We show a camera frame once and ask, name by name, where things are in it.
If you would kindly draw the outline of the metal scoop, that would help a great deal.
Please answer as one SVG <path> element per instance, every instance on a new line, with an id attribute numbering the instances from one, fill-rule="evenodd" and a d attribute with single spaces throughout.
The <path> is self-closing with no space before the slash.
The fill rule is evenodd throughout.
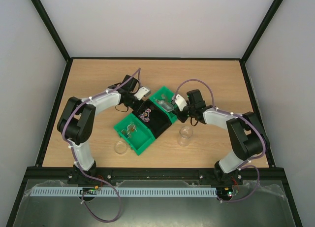
<path id="1" fill-rule="evenodd" d="M 175 109 L 175 106 L 171 102 L 165 100 L 158 100 L 157 103 L 166 112 L 173 112 Z"/>

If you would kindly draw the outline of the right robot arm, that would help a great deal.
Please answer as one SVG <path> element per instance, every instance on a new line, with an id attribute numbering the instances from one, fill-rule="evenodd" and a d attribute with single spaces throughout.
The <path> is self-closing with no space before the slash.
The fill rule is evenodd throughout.
<path id="1" fill-rule="evenodd" d="M 172 103 L 176 105 L 174 112 L 182 123 L 188 118 L 195 119 L 205 125 L 217 126 L 227 130 L 232 151 L 216 162 L 215 179 L 226 183 L 232 177 L 232 172 L 241 169 L 251 160 L 264 156 L 270 146 L 262 124 L 253 112 L 235 114 L 206 105 L 199 90 L 187 92 L 188 100 L 176 94 Z"/>

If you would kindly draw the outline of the clear glass jar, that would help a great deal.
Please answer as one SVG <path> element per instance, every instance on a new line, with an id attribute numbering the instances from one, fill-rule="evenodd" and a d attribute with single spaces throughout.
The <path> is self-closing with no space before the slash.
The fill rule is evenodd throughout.
<path id="1" fill-rule="evenodd" d="M 188 146 L 193 136 L 193 128 L 191 126 L 183 126 L 179 130 L 177 142 L 180 146 Z"/>

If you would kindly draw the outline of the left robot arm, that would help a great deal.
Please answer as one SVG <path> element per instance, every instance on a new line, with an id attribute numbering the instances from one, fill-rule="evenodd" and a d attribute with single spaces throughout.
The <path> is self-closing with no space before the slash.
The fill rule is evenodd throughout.
<path id="1" fill-rule="evenodd" d="M 77 168 L 88 171 L 95 165 L 89 145 L 95 116 L 120 104 L 132 109 L 139 106 L 143 101 L 142 98 L 151 92 L 141 85 L 135 92 L 134 88 L 139 83 L 139 80 L 126 75 L 122 83 L 111 85 L 95 96 L 68 99 L 58 121 L 57 130 L 69 144 Z"/>

